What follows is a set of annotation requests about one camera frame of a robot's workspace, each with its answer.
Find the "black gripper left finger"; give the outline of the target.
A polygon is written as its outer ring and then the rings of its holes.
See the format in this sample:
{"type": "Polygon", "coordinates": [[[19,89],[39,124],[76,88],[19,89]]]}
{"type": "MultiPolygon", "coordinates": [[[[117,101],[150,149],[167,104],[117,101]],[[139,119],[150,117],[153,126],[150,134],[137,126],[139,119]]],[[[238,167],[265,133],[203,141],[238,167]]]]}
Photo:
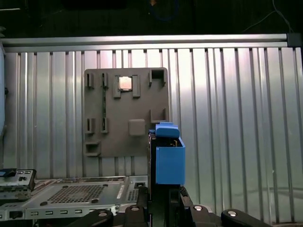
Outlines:
{"type": "Polygon", "coordinates": [[[70,223],[68,227],[147,227],[148,189],[140,187],[137,203],[125,212],[113,215],[109,210],[98,209],[70,223]]]}

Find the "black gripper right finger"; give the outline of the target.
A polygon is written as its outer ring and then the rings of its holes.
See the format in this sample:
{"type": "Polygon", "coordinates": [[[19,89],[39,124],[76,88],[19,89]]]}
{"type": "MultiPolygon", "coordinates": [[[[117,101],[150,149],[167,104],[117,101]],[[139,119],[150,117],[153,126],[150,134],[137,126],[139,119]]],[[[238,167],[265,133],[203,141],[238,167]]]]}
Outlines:
{"type": "Polygon", "coordinates": [[[170,227],[258,227],[259,220],[237,209],[218,216],[205,206],[193,204],[184,186],[169,192],[170,227]]]}

